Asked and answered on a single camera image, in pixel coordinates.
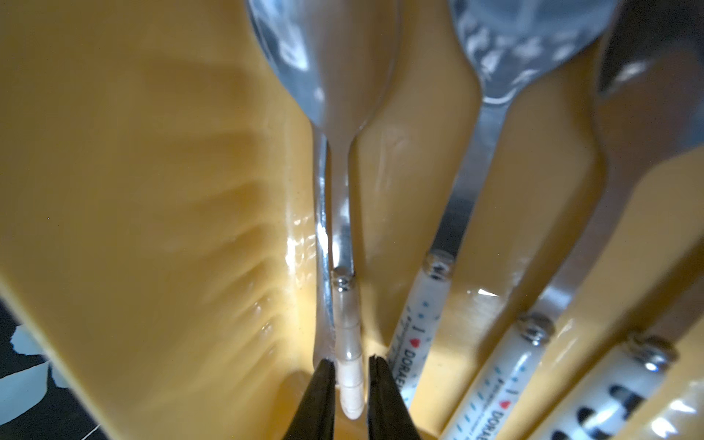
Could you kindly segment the gold spoon cream handle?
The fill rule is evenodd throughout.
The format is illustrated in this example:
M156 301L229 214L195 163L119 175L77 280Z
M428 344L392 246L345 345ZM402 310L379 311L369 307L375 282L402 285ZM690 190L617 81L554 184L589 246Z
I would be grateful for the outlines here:
M398 1L249 1L269 66L326 138L324 199L340 405L350 420L365 408L359 287L349 196L351 146L381 104L401 33Z

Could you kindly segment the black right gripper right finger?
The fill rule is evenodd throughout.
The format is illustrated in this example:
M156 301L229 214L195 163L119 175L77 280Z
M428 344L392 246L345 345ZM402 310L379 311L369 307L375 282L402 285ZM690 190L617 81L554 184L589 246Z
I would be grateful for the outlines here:
M368 439L421 440L386 359L370 357L368 369Z

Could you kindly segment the yellow storage box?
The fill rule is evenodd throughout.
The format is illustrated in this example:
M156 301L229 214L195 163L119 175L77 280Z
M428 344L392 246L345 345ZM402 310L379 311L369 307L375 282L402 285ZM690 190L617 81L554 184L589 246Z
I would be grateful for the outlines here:
M447 1L402 1L401 23L350 155L366 357L387 353L480 104ZM597 53L511 106L410 408L423 439L593 205ZM311 141L243 1L1 1L1 439L281 439L314 370ZM530 438L703 274L703 145L631 197L497 439Z

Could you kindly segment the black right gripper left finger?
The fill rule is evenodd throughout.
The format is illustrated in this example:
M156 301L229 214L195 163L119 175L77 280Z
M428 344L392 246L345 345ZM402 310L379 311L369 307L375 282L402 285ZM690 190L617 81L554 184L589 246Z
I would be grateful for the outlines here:
M336 417L336 366L322 359L283 440L331 440Z

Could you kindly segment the silver spoon Doraemon white handle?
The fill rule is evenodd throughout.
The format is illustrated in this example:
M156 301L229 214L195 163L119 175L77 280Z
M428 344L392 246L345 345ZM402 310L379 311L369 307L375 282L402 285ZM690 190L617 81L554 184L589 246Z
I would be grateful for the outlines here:
M458 43L480 83L481 104L443 216L390 343L387 360L405 405L416 395L510 105L528 84L592 44L615 8L613 1L450 2Z

